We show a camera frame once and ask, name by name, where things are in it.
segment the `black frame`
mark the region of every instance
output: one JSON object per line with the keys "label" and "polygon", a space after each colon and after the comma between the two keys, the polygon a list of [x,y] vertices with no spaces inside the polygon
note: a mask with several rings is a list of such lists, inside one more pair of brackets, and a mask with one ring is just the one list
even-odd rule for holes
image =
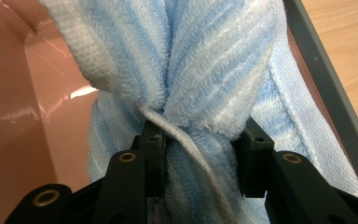
{"label": "black frame", "polygon": [[358,175],[358,118],[300,0],[283,0],[287,24]]}

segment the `wooden table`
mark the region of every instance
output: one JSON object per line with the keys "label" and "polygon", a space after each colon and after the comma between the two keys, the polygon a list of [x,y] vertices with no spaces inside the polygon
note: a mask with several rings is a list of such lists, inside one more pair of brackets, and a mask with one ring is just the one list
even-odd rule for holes
{"label": "wooden table", "polygon": [[358,116],[358,0],[302,0]]}

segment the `towel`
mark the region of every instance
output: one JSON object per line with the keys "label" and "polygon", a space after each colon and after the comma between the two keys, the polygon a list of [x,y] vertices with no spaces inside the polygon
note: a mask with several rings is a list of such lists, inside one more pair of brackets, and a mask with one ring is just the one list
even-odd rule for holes
{"label": "towel", "polygon": [[149,223],[269,223],[240,196],[231,142],[252,116],[276,150],[306,156],[336,188],[358,178],[289,49],[281,0],[41,0],[99,96],[91,181],[150,119],[171,138]]}

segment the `striped towel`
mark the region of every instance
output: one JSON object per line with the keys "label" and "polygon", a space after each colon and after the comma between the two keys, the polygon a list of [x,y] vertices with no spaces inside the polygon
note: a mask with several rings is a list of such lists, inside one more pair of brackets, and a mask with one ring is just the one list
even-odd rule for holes
{"label": "striped towel", "polygon": [[251,115],[277,150],[305,155],[333,186],[358,179],[290,52],[280,0],[42,0],[85,78],[100,89],[89,175],[128,149],[145,119],[172,139],[166,195],[150,223],[269,223],[240,196],[231,142]]}

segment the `fabric fold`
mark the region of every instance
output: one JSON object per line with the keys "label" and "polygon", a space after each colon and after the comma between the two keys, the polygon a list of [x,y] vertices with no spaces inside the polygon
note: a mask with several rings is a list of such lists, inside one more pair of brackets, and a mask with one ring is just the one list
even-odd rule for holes
{"label": "fabric fold", "polygon": [[358,178],[296,67],[281,0],[41,2],[100,89],[91,181],[145,119],[171,138],[166,195],[148,201],[150,223],[269,223],[264,201],[238,190],[230,143],[249,116],[277,150],[303,154],[358,196]]}

